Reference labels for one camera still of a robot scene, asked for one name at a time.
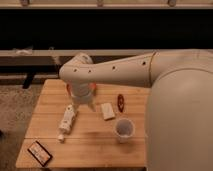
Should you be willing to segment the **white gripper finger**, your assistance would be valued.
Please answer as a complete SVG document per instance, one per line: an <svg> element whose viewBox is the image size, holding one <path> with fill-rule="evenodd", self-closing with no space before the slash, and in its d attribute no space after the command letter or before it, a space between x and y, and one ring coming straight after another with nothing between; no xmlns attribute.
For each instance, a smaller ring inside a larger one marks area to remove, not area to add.
<svg viewBox="0 0 213 171"><path fill-rule="evenodd" d="M95 105L93 103L88 103L88 107L93 111L96 112Z"/></svg>
<svg viewBox="0 0 213 171"><path fill-rule="evenodd" d="M73 104L73 108L75 109L75 110L77 110L78 108L79 108L79 104Z"/></svg>

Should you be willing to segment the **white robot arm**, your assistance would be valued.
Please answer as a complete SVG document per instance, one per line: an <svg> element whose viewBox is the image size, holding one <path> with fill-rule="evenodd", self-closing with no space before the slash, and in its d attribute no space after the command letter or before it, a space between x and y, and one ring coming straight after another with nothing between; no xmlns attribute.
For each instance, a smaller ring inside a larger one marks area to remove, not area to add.
<svg viewBox="0 0 213 171"><path fill-rule="evenodd" d="M80 53L59 75L75 99L91 83L148 88L147 171L213 171L213 53L154 51L97 64Z"/></svg>

